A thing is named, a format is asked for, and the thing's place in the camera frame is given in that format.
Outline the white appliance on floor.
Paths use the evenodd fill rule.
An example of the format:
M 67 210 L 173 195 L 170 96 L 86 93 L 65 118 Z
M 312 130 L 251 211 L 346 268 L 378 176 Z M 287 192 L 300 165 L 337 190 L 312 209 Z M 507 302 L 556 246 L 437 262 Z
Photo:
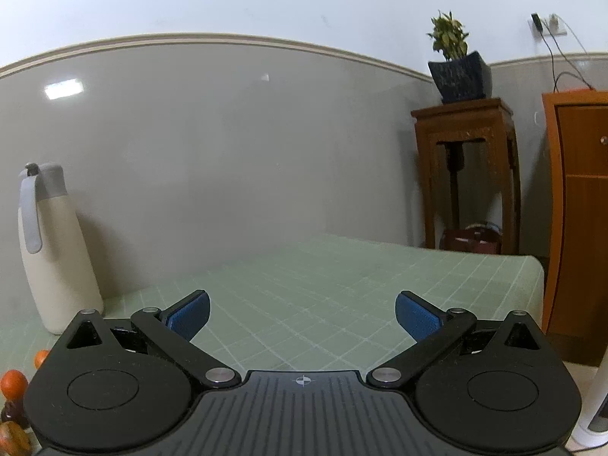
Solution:
M 572 437 L 585 449 L 607 443 L 607 363 L 600 365 L 592 379 Z

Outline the wall socket with charger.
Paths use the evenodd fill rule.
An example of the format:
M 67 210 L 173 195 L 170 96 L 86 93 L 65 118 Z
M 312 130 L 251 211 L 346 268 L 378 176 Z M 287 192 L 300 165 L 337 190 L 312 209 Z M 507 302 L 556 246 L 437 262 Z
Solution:
M 568 34 L 565 22 L 556 14 L 540 17 L 538 13 L 531 14 L 531 29 L 535 36 L 564 36 Z

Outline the potted plant dark pot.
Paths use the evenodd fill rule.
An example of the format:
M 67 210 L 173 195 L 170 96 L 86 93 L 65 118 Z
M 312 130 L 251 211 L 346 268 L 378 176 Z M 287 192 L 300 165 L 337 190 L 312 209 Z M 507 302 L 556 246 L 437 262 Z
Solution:
M 489 99 L 492 97 L 492 71 L 479 52 L 471 52 L 469 33 L 453 13 L 439 11 L 432 17 L 434 52 L 442 55 L 443 62 L 428 62 L 431 77 L 443 104 Z

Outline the orange wooden cabinet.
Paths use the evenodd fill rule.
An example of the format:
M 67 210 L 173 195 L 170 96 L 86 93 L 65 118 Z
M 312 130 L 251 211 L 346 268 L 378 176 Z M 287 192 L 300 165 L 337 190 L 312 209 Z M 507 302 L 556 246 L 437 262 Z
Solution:
M 542 327 L 563 360 L 597 366 L 607 347 L 607 93 L 543 96 L 551 231 Z

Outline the orange far right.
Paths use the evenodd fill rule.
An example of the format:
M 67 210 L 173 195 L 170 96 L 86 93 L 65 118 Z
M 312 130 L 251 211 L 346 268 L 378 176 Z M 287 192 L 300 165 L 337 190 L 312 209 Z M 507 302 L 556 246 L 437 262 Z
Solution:
M 42 349 L 42 350 L 39 350 L 34 355 L 33 363 L 34 363 L 35 369 L 39 369 L 41 367 L 41 364 L 44 363 L 46 357 L 48 357 L 48 353 L 49 353 L 48 350 Z

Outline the large orange tangerine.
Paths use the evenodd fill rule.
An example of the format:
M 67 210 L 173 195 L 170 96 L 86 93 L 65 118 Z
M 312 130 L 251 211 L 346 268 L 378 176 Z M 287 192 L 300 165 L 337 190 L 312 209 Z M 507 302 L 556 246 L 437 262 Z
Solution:
M 27 377 L 17 369 L 9 369 L 0 380 L 0 389 L 7 401 L 21 401 L 27 388 Z

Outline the wooden plant stand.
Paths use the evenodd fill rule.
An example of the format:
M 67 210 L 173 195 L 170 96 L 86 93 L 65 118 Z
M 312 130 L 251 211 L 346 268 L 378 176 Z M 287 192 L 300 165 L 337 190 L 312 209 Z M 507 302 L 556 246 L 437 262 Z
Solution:
M 475 209 L 501 203 L 501 251 L 519 253 L 521 176 L 513 111 L 500 98 L 417 109 L 414 119 L 424 209 L 424 245 L 438 245 L 436 216 L 461 228 Z

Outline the brown reddish fruit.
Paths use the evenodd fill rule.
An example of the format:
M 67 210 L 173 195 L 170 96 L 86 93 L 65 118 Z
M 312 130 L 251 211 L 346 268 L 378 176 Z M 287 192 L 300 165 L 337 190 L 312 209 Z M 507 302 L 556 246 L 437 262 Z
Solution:
M 28 433 L 13 421 L 0 424 L 1 452 L 8 456 L 31 456 L 32 445 Z

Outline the cream thermos jug grey lid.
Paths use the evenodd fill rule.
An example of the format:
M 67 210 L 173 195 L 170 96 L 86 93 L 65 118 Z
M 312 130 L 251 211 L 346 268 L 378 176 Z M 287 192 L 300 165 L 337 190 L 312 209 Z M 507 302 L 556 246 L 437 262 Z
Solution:
M 49 333 L 62 334 L 82 309 L 104 310 L 61 165 L 29 163 L 20 172 L 17 229 L 27 281 Z

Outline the dark chestnut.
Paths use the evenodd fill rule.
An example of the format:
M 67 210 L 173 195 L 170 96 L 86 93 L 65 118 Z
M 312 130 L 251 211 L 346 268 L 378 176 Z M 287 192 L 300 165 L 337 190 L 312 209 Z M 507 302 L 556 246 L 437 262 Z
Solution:
M 4 403 L 1 410 L 1 422 L 14 422 L 23 430 L 30 427 L 21 401 L 6 401 Z

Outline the red box under stand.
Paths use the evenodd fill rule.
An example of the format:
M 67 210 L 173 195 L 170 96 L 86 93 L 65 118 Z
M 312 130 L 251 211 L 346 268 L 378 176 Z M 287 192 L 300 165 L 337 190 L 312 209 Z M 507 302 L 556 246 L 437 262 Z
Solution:
M 483 221 L 466 228 L 446 228 L 440 240 L 440 249 L 446 251 L 500 254 L 502 231 L 498 225 Z

